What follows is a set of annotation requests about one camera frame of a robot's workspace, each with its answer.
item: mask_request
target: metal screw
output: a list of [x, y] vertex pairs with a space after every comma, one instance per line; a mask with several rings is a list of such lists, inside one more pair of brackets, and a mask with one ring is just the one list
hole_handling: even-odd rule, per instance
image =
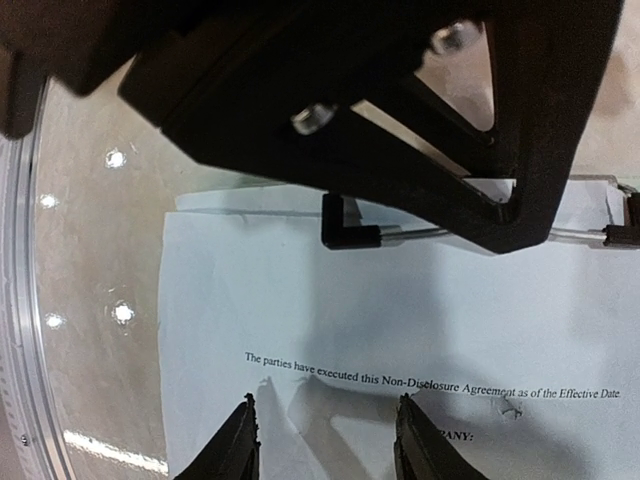
[[291, 125], [300, 135], [311, 135], [329, 123], [336, 110], [335, 106], [315, 103], [291, 117]]
[[431, 35], [431, 50], [437, 55], [458, 53], [476, 43], [482, 32], [482, 23], [458, 20]]

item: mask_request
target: circular metal edge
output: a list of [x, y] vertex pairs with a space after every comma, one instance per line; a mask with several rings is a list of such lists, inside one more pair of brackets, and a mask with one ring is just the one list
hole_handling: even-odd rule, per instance
[[29, 135], [0, 135], [0, 395], [25, 476], [75, 480], [49, 384], [35, 277], [35, 173], [47, 89]]

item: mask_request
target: paper document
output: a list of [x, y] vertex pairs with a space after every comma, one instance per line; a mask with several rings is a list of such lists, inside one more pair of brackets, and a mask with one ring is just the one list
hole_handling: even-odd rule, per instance
[[[571, 188], [558, 226], [622, 220], [606, 182]], [[453, 237], [330, 252], [319, 192], [201, 195], [167, 215], [160, 274], [173, 476], [252, 392], [261, 479], [394, 479], [409, 392], [488, 478], [637, 478], [638, 252], [548, 242], [494, 256]]]

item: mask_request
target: gray surface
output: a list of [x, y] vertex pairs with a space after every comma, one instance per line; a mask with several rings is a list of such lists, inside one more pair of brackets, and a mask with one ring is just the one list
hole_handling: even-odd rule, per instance
[[24, 478], [4, 404], [0, 401], [0, 480], [23, 480]]
[[156, 341], [164, 214], [177, 194], [246, 181], [196, 165], [160, 137], [117, 99], [120, 78], [82, 100], [51, 85], [37, 167], [48, 373], [82, 480], [165, 476]]

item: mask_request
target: triangular cutout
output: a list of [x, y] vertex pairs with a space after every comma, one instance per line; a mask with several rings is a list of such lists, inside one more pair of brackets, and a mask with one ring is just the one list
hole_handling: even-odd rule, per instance
[[491, 60], [486, 29], [473, 45], [450, 56], [427, 50], [415, 75], [481, 131], [494, 123]]
[[451, 173], [458, 177], [465, 177], [469, 175], [469, 172], [458, 165], [456, 162], [447, 157], [440, 150], [435, 148], [425, 139], [420, 137], [417, 133], [413, 132], [398, 120], [380, 110], [375, 105], [369, 103], [366, 100], [362, 100], [351, 106], [358, 115], [366, 118], [371, 123], [376, 124], [380, 128], [386, 130], [390, 134], [402, 140], [407, 145], [415, 148], [420, 153], [427, 155], [429, 158], [449, 170]]

